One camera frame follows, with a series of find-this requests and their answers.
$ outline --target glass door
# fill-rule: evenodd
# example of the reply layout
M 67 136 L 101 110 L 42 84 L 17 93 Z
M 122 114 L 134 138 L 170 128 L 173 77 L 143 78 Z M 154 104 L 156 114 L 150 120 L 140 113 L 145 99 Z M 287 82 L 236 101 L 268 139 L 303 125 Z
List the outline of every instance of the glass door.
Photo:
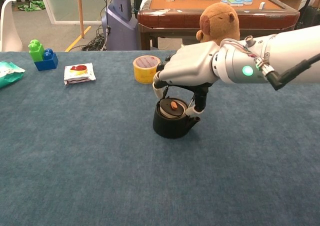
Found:
M 52 24 L 78 24 L 77 0 L 43 0 Z M 82 0 L 82 14 L 85 24 L 100 24 L 101 13 L 106 0 Z

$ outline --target green led light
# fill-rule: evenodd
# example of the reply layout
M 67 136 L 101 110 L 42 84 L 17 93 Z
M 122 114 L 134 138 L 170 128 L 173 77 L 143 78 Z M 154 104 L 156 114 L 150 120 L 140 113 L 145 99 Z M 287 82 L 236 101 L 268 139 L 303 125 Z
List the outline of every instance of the green led light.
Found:
M 254 70 L 252 67 L 250 67 L 249 65 L 247 66 L 244 66 L 242 68 L 242 73 L 245 75 L 245 76 L 251 76 L 254 74 Z

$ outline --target green lego block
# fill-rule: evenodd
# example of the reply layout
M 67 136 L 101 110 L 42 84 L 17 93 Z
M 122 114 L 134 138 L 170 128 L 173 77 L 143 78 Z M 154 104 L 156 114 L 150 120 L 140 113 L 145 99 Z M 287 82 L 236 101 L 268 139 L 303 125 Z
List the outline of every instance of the green lego block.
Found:
M 45 48 L 39 42 L 39 40 L 31 40 L 29 44 L 29 54 L 34 62 L 40 62 L 44 60 Z

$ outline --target wooden pole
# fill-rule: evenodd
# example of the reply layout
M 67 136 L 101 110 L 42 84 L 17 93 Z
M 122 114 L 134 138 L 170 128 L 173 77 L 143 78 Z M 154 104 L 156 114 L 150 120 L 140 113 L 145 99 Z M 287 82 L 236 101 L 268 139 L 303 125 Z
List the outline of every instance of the wooden pole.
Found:
M 82 0 L 78 1 L 78 11 L 79 11 L 79 20 L 80 20 L 80 28 L 81 28 L 81 37 L 85 38 L 85 30 L 84 30 L 84 16 L 82 12 Z

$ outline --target yellow floor line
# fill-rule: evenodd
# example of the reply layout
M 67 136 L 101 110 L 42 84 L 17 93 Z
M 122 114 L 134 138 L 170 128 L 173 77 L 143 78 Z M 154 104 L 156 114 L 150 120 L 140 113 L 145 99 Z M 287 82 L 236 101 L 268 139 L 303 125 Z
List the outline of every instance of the yellow floor line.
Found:
M 89 31 L 89 29 L 91 29 L 91 26 L 87 27 L 83 33 L 86 34 Z M 79 42 L 81 38 L 81 35 L 79 35 L 79 37 L 75 41 L 73 41 L 72 44 L 69 45 L 65 52 L 69 52 Z

